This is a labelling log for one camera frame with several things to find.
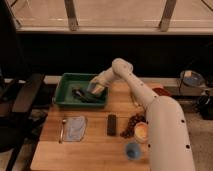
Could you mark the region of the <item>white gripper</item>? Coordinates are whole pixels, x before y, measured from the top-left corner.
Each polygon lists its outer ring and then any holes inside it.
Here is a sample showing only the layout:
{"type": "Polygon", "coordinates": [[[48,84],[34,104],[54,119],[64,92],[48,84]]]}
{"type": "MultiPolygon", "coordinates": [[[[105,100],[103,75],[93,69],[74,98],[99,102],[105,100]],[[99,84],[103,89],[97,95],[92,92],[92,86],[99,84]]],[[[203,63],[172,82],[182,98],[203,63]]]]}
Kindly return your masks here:
{"type": "Polygon", "coordinates": [[[100,96],[104,91],[105,87],[108,86],[108,82],[103,75],[97,75],[92,80],[91,83],[93,84],[100,84],[96,85],[95,88],[92,90],[92,94],[95,96],[100,96]]]}

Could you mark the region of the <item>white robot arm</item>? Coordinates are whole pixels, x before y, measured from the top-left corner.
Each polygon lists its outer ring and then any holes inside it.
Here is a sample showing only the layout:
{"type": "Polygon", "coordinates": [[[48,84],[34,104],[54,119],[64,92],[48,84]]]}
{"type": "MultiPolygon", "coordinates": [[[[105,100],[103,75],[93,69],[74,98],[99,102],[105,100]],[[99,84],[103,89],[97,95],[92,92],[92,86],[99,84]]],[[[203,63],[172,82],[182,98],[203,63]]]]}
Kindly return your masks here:
{"type": "Polygon", "coordinates": [[[151,171],[195,171],[184,112],[169,96],[159,96],[133,73],[133,65],[122,58],[95,76],[88,90],[99,94],[117,78],[123,79],[143,106],[148,121],[151,171]]]}

